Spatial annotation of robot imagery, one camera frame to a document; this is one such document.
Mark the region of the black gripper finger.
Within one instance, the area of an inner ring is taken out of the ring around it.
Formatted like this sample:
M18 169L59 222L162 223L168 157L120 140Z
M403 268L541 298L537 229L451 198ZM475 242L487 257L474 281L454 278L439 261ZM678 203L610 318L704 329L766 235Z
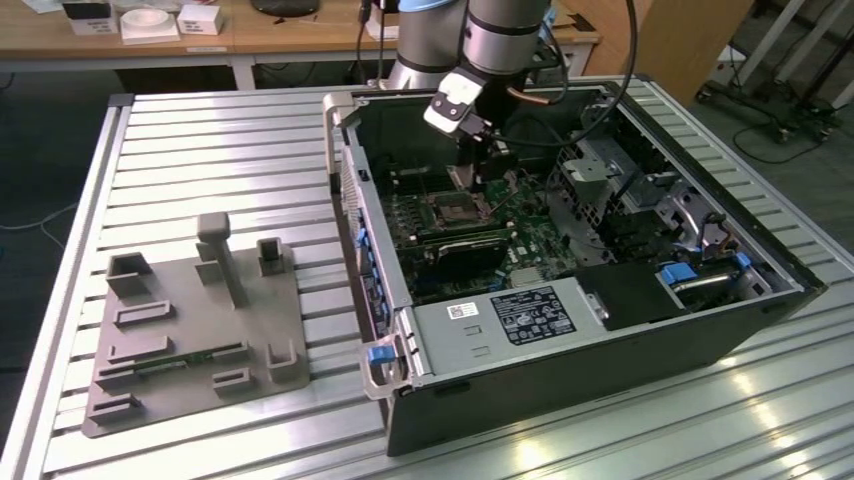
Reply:
M517 164L518 156L507 144L502 141L490 143L481 161L481 182L486 184L502 179Z
M470 192L481 192L483 186L479 180L479 163L482 157L482 143L473 138L458 141L457 174L463 187Z

